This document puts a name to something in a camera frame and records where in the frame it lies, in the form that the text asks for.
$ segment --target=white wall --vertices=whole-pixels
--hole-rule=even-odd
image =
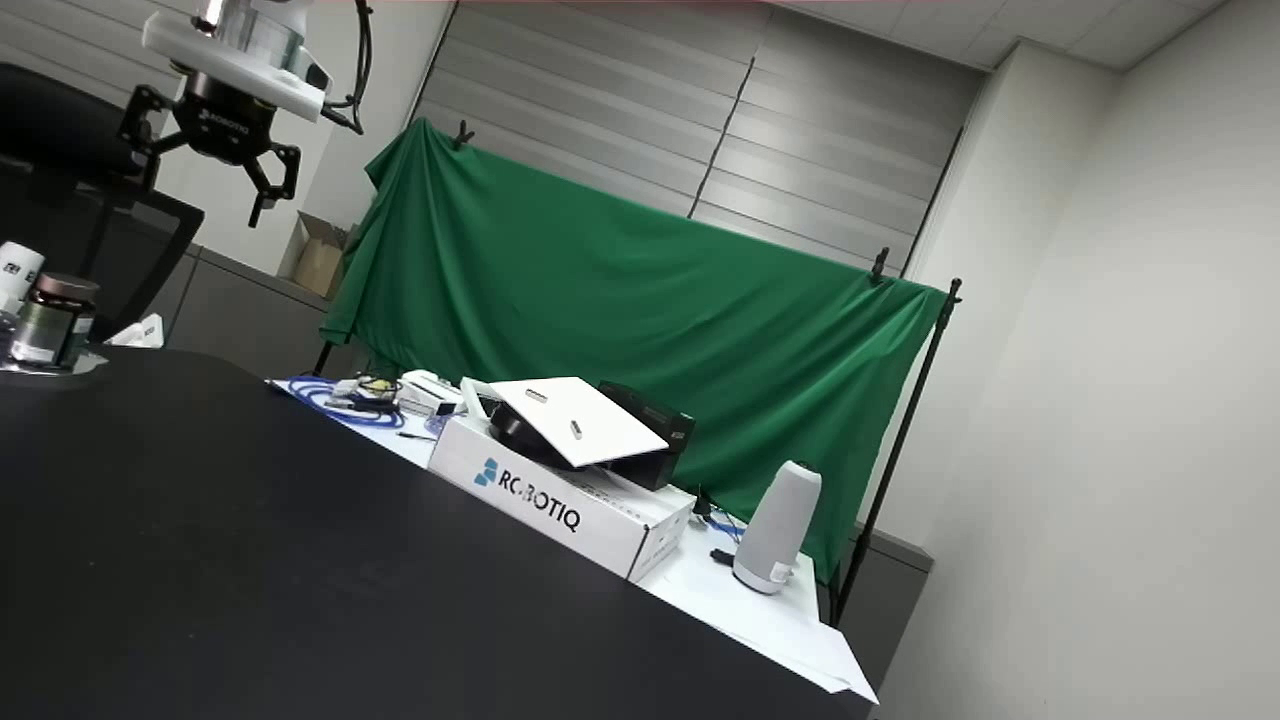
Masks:
[[[453,0],[380,0],[370,17],[375,72],[362,95],[362,131],[351,136],[327,120],[297,120],[276,114],[276,139],[304,154],[297,199],[276,205],[246,227],[251,185],[241,168],[196,154],[172,154],[159,164],[159,192],[202,209],[196,246],[230,257],[266,276],[279,272],[292,239],[297,211],[306,209],[331,223],[355,223],[366,190],[362,164],[402,127],[408,103],[420,91],[428,58],[434,51],[439,29]],[[331,95],[351,87],[355,60],[355,10],[351,0],[315,0],[306,23],[313,58],[331,75]]]
[[[1130,72],[950,451],[886,720],[1280,718],[1280,6]]]
[[[892,535],[929,543],[946,498],[950,451],[967,443],[970,405],[985,397],[1009,323],[1041,268],[1051,223],[1110,103],[1115,75],[1020,44],[967,115],[942,192],[919,236],[911,282],[946,287],[963,305],[940,343],[911,443],[882,506]]]

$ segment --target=green cloth backdrop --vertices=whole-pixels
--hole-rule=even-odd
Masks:
[[[696,417],[677,485],[751,518],[771,472],[824,477],[809,533],[836,579],[902,378],[942,308],[735,231],[453,148],[410,126],[366,164],[375,199],[325,335],[389,371],[587,378]]]

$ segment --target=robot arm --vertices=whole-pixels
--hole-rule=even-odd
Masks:
[[[304,120],[331,120],[359,127],[362,83],[370,72],[370,10],[351,0],[359,22],[359,58],[351,91],[327,102],[327,72],[306,58],[313,0],[211,0],[202,17],[154,14],[143,23],[143,47],[169,58],[182,72],[177,102],[154,87],[136,87],[125,114],[125,139],[154,159],[172,148],[196,148],[225,164],[241,164],[257,185],[246,223],[276,199],[292,199],[300,154],[270,139],[276,110]],[[172,114],[177,131],[148,139],[143,120]],[[262,156],[285,168],[279,179],[262,172]]]

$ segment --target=tabletop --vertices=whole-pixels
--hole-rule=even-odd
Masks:
[[[859,718],[202,357],[0,378],[0,718]]]

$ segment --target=white cup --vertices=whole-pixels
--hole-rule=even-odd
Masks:
[[[0,323],[16,323],[44,268],[44,257],[25,246],[0,246]]]

